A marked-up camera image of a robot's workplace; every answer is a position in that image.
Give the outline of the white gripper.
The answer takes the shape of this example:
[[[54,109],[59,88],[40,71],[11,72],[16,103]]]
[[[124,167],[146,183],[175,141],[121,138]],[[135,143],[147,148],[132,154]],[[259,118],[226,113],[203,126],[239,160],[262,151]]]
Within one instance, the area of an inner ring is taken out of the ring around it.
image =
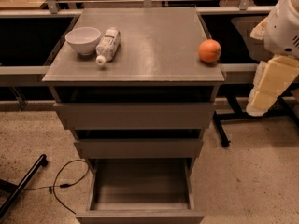
[[[282,54],[275,55],[268,62],[261,61],[257,66],[246,112],[259,117],[299,75],[299,61],[295,59],[299,57],[299,12],[292,3],[276,6],[252,29],[250,37],[264,40],[267,50]]]

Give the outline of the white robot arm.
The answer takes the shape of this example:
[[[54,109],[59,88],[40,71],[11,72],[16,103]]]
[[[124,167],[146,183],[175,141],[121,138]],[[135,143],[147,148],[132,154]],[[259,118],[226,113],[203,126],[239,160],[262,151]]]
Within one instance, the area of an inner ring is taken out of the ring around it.
[[[274,54],[267,62],[260,61],[249,94],[246,112],[259,117],[299,75],[299,0],[279,0],[250,36]]]

